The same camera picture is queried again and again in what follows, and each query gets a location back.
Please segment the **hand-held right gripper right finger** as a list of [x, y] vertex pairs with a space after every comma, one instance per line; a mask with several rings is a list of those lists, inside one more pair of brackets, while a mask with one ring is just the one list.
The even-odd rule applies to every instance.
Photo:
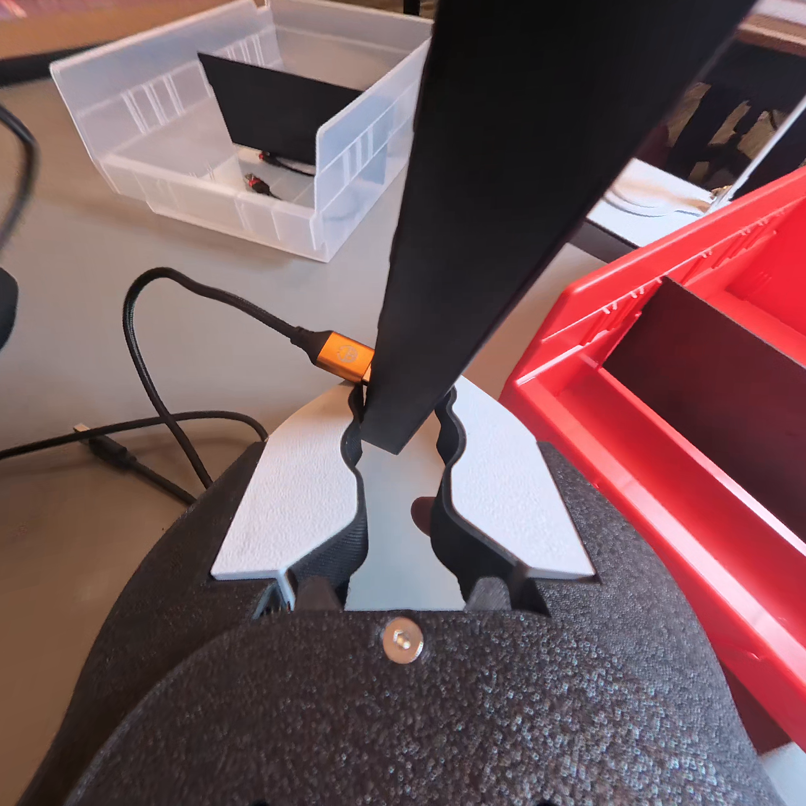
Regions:
[[437, 559], [471, 604], [480, 579], [537, 610], [537, 582], [595, 582], [596, 567], [536, 436], [465, 375], [437, 408], [445, 463], [429, 513]]

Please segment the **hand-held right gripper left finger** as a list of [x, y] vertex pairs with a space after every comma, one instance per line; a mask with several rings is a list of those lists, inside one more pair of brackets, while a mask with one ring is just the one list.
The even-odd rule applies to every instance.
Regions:
[[263, 443], [211, 578], [274, 579], [294, 607], [302, 584], [328, 579], [344, 601], [368, 556], [359, 416], [363, 393], [340, 383], [287, 417]]

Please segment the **red plastic bin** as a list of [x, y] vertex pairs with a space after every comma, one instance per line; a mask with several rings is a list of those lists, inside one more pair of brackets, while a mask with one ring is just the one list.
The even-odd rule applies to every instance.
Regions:
[[617, 383], [605, 361], [665, 278], [803, 309], [803, 169], [573, 281], [501, 403], [650, 542], [709, 640], [803, 747], [803, 540]]

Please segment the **black usb hub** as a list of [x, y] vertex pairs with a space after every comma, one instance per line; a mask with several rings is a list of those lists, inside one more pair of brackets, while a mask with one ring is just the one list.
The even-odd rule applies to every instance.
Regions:
[[752, 6], [437, 4], [366, 443], [400, 453]]

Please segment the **clear plastic bin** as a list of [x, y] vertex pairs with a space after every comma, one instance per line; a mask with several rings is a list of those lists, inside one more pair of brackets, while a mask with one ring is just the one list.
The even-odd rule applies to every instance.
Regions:
[[[318, 262], [403, 173], [432, 21], [336, 2], [229, 2], [51, 63], [107, 184], [160, 215]], [[198, 53], [359, 89], [289, 171], [234, 146]]]

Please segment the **black divider in red bin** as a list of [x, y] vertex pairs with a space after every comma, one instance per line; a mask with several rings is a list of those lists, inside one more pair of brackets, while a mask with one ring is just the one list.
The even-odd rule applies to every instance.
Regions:
[[605, 370], [803, 540], [803, 309], [665, 278]]

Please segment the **black divider in clear bin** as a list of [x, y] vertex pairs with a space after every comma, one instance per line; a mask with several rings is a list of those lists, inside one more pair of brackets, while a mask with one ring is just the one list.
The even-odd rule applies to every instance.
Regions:
[[359, 89], [198, 53], [234, 146], [316, 165], [322, 125], [361, 97]]

